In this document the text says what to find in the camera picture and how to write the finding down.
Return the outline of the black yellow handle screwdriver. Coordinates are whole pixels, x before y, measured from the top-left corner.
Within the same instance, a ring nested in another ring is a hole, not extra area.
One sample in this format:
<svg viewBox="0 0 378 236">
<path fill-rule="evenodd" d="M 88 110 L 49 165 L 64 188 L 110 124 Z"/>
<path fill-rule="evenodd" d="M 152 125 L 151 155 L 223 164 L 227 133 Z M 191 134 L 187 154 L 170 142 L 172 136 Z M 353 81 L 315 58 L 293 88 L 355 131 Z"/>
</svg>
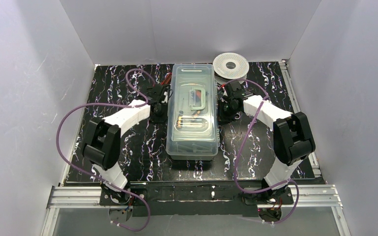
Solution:
<svg viewBox="0 0 378 236">
<path fill-rule="evenodd" d="M 177 128 L 178 129 L 182 128 L 183 116 L 185 114 L 185 112 L 184 112 L 184 101 L 185 101 L 185 99 L 183 98 L 181 100 L 181 102 L 179 103 L 179 112 L 178 112 L 178 118 L 177 118 Z"/>
</svg>

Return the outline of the black hex key set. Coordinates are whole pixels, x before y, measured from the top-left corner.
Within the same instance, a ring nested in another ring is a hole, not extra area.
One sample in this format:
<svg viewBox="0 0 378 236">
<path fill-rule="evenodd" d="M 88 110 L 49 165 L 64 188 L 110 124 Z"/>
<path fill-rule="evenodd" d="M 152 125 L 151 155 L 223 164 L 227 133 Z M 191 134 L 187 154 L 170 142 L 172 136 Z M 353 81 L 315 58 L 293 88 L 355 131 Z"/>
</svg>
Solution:
<svg viewBox="0 0 378 236">
<path fill-rule="evenodd" d="M 202 101 L 202 91 L 201 90 L 192 91 L 192 96 L 193 96 L 194 103 L 201 103 L 201 101 Z"/>
</svg>

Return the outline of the translucent lid green toolbox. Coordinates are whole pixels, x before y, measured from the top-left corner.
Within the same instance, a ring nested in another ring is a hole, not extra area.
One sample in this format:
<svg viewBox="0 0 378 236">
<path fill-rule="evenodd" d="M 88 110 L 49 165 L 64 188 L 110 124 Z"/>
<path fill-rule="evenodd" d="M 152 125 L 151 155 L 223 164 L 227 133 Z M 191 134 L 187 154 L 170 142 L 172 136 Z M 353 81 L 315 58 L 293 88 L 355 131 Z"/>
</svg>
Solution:
<svg viewBox="0 0 378 236">
<path fill-rule="evenodd" d="M 218 153 L 217 85 L 211 64 L 175 64 L 168 101 L 166 152 L 173 160 L 210 161 Z M 192 91 L 202 91 L 194 103 Z M 184 101 L 182 128 L 177 128 L 179 103 Z"/>
</svg>

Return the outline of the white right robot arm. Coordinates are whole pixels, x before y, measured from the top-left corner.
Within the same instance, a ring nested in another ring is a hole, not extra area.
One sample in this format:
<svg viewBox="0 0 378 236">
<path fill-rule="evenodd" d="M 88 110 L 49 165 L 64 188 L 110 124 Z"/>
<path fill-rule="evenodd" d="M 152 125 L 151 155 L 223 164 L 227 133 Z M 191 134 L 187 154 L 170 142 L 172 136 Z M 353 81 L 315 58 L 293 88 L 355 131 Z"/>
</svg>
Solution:
<svg viewBox="0 0 378 236">
<path fill-rule="evenodd" d="M 270 102 L 267 91 L 259 86 L 263 96 L 248 91 L 241 85 L 242 79 L 231 80 L 221 87 L 224 95 L 219 102 L 218 118 L 231 122 L 237 113 L 252 116 L 246 132 L 249 135 L 256 121 L 260 121 L 273 131 L 273 150 L 276 156 L 269 173 L 263 178 L 261 189 L 248 190 L 238 182 L 239 157 L 247 137 L 242 140 L 234 161 L 233 180 L 246 194 L 266 194 L 285 188 L 292 183 L 291 175 L 299 164 L 315 151 L 315 141 L 307 116 L 303 112 L 291 113 Z"/>
</svg>

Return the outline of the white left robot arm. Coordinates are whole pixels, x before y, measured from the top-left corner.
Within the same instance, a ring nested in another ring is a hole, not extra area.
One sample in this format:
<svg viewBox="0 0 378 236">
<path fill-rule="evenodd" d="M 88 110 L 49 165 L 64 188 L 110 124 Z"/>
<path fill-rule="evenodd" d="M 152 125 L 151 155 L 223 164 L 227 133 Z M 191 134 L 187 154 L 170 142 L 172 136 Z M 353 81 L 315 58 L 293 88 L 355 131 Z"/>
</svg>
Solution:
<svg viewBox="0 0 378 236">
<path fill-rule="evenodd" d="M 118 192 L 115 186 L 124 189 L 127 185 L 127 178 L 118 164 L 122 136 L 145 119 L 152 123 L 165 123 L 170 94 L 170 85 L 157 84 L 147 89 L 147 104 L 139 96 L 128 108 L 89 121 L 83 136 L 82 156 L 97 169 L 106 189 Z"/>
</svg>

